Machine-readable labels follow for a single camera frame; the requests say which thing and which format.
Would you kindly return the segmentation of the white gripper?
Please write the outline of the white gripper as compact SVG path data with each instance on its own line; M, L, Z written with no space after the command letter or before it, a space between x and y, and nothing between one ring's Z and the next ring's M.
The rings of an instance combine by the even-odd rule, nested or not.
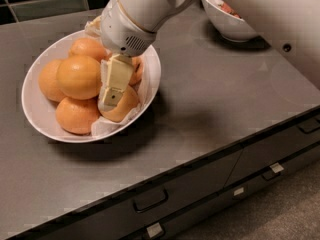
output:
M120 0L110 0L101 17L88 21L84 31L92 37L101 35L106 48L113 53L120 53L101 62L102 86L98 108L108 112L118 105L129 84L134 72L131 57L142 55L155 41L156 34L138 27L126 14Z

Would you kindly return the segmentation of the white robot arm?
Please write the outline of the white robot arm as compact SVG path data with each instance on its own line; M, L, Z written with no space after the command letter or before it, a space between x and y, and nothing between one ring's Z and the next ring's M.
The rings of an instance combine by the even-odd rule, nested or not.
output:
M143 54L158 30L195 0L110 0L86 25L115 54ZM315 87L320 87L320 0L202 0L227 40L262 37Z

